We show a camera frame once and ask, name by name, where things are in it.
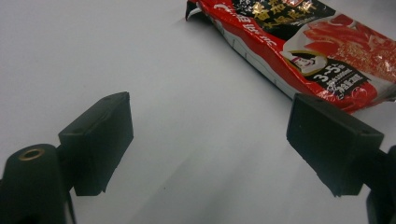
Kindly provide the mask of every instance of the white surface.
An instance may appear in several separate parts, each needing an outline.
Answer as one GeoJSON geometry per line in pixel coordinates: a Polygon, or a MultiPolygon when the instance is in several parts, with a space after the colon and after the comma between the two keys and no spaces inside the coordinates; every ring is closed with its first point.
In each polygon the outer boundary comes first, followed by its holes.
{"type": "MultiPolygon", "coordinates": [[[[396,2],[324,1],[396,39],[396,2]]],[[[0,1],[0,164],[100,98],[131,94],[135,138],[78,223],[367,223],[286,140],[291,100],[185,1],[0,1]]],[[[356,114],[396,137],[395,104],[356,114]]]]}

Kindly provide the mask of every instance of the red snack package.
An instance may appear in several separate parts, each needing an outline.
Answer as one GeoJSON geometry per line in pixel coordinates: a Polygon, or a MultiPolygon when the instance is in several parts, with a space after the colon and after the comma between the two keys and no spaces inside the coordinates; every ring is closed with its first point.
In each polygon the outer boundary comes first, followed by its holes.
{"type": "Polygon", "coordinates": [[[396,94],[396,42],[317,0],[188,0],[197,12],[290,98],[352,113],[396,94]]]}

